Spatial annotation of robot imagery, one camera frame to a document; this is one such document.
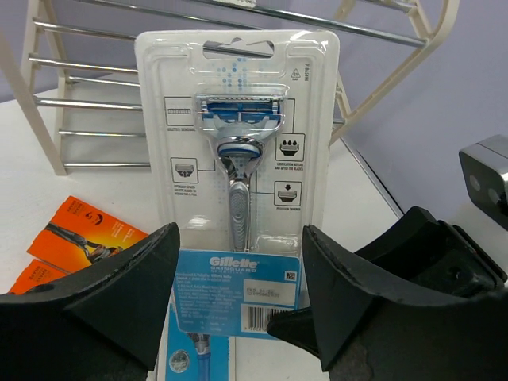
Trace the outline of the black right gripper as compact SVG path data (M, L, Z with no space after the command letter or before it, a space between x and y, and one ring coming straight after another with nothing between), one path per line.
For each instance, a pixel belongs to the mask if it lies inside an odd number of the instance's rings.
M356 254L399 278L456 297L505 287L506 273L462 228L419 206Z

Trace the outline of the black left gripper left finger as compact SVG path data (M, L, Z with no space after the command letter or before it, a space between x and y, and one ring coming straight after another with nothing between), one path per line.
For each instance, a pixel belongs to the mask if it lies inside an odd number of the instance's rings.
M134 246L24 294L1 296L3 380L145 380L179 258L167 224Z

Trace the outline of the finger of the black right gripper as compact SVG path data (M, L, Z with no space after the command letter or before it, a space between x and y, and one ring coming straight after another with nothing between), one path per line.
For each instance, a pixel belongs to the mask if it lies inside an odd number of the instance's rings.
M319 356L313 311L310 306L275 314L267 324L267 333L313 356Z

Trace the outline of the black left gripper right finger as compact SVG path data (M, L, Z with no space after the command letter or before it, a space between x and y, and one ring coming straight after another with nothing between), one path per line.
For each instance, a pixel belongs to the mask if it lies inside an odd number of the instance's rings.
M321 367L344 379L504 380L507 293L459 298L401 279L307 226Z

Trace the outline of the blue Harry's razor box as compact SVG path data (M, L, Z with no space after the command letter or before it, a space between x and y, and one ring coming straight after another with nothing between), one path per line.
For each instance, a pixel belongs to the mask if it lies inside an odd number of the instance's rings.
M170 304L156 364L156 380L235 381L236 341L233 337L185 333Z

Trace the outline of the white Gillette Skinguard razor pack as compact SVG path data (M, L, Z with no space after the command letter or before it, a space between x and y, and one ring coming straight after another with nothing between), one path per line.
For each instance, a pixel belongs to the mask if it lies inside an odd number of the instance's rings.
M323 220L340 41L173 30L134 50L160 218L179 227L179 328L266 337L308 300L302 231Z

